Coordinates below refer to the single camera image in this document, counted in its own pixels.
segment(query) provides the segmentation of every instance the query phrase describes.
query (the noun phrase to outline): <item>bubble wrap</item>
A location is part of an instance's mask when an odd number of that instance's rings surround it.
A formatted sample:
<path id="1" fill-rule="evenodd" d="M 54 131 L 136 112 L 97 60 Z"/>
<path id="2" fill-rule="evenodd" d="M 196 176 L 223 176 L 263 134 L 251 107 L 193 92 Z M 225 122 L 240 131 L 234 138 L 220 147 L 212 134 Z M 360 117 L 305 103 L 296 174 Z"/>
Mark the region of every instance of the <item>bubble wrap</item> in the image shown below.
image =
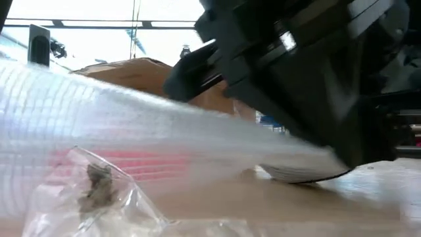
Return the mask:
<path id="1" fill-rule="evenodd" d="M 332 162 L 330 151 L 252 122 L 10 61 L 0 61 L 0 135 L 0 217 L 23 216 L 34 186 L 75 145 L 120 167 L 150 196 L 259 163 Z"/>

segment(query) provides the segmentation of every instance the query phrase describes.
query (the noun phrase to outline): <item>cardboard box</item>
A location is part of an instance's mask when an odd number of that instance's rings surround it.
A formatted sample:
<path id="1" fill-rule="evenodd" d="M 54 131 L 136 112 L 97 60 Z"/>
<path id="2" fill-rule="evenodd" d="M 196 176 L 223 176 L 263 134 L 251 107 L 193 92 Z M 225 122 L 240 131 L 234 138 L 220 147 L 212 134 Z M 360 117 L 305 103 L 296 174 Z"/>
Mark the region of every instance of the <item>cardboard box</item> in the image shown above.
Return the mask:
<path id="1" fill-rule="evenodd" d="M 162 89 L 162 85 L 171 70 L 171 66 L 160 61 L 140 58 L 87 66 L 73 73 L 167 97 Z M 224 97 L 223 91 L 225 87 L 226 83 L 220 82 L 194 98 L 190 101 L 190 104 L 206 110 L 228 113 L 255 122 L 256 111 L 240 101 Z"/>

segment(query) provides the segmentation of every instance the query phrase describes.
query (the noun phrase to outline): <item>dried herb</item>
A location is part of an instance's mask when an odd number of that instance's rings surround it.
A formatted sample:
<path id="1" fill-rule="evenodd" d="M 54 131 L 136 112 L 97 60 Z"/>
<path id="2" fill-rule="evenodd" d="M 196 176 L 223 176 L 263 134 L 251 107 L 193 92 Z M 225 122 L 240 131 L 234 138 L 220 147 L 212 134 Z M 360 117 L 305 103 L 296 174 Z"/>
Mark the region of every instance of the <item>dried herb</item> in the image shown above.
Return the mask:
<path id="1" fill-rule="evenodd" d="M 87 166 L 87 175 L 91 181 L 91 189 L 85 197 L 79 199 L 80 213 L 90 213 L 112 205 L 116 191 L 112 188 L 111 168 L 90 164 Z"/>

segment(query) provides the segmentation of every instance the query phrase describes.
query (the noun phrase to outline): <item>table surface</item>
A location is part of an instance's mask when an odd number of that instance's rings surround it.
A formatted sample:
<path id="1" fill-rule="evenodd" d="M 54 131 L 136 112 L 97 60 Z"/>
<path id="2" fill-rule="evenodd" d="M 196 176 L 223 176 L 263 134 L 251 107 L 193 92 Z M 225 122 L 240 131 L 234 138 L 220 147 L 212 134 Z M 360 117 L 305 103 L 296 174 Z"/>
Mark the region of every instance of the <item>table surface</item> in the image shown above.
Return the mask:
<path id="1" fill-rule="evenodd" d="M 421 230 L 420 184 L 421 161 L 399 159 L 306 186 L 245 171 L 223 182 L 154 197 L 153 203 L 169 219 L 404 224 L 417 231 Z M 20 236 L 20 228 L 0 221 L 0 236 Z"/>

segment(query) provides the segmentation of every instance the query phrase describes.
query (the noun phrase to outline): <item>clear plastic bag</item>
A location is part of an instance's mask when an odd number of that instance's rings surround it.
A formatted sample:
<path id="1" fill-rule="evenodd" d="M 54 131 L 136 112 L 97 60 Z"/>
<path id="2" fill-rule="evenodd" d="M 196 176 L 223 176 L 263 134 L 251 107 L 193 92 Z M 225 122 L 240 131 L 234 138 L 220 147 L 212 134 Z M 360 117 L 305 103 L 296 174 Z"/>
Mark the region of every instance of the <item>clear plastic bag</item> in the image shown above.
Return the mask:
<path id="1" fill-rule="evenodd" d="M 26 220 L 23 237 L 157 236 L 167 225 L 132 177 L 80 148 L 34 190 Z"/>

